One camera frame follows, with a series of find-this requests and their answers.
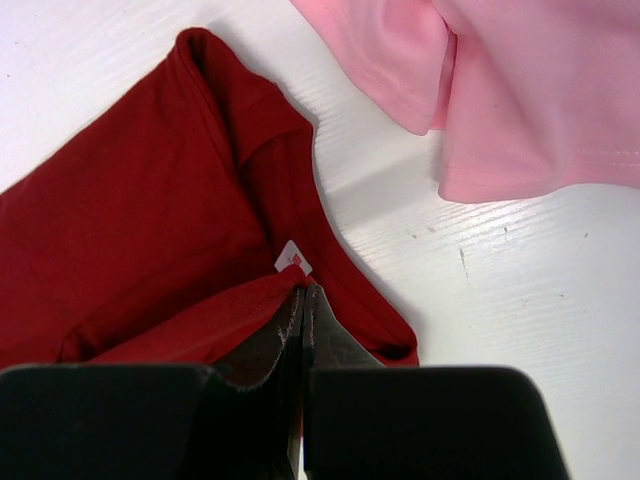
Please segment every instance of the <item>red t-shirt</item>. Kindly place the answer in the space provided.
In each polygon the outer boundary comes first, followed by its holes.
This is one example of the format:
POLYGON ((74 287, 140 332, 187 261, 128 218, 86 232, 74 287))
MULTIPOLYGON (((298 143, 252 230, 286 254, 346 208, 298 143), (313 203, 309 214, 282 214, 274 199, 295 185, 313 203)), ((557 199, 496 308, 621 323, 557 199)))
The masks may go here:
POLYGON ((204 29, 0 196, 0 367, 213 362, 311 281, 388 364, 416 338, 336 241, 311 125, 204 29))

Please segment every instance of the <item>clothing label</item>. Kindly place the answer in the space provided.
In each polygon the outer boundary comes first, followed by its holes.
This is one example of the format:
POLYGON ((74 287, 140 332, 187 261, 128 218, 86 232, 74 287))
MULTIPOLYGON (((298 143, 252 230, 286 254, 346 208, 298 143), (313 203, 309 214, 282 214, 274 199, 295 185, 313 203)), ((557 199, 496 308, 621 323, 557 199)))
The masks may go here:
POLYGON ((293 240, 286 243, 275 263, 276 270, 279 272, 289 265, 298 265, 305 275, 309 275, 313 270, 293 240))

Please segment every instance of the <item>pink t-shirt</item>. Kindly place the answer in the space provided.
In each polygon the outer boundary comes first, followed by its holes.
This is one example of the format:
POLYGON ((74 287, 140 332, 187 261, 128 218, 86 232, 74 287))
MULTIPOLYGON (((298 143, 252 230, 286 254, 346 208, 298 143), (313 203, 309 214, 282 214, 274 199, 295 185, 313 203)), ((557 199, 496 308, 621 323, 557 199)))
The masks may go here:
POLYGON ((444 125, 443 198, 640 186, 640 2, 292 2, 393 120, 444 125))

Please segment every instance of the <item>dark mark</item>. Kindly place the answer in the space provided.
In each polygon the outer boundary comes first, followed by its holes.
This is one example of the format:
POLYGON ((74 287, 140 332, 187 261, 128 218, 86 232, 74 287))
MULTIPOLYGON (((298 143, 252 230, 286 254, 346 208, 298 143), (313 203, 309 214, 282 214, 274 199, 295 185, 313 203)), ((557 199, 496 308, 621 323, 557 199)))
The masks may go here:
POLYGON ((460 261, 462 262, 462 268, 464 268, 464 274, 467 276, 467 280, 469 280, 469 272, 467 272, 467 263, 464 261, 462 247, 458 247, 458 250, 460 251, 460 261))

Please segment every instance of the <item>white surface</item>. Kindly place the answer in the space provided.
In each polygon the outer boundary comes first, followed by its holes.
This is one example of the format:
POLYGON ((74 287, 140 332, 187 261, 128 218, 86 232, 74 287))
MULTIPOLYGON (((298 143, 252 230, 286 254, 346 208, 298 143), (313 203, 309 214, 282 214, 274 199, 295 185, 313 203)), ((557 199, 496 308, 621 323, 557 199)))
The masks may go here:
POLYGON ((574 478, 640 478, 640 191, 585 185, 529 201, 440 200, 439 135, 393 125, 287 0, 0 2, 0 190, 192 25, 222 36, 319 119, 329 215, 419 333, 423 362, 524 370, 574 478))

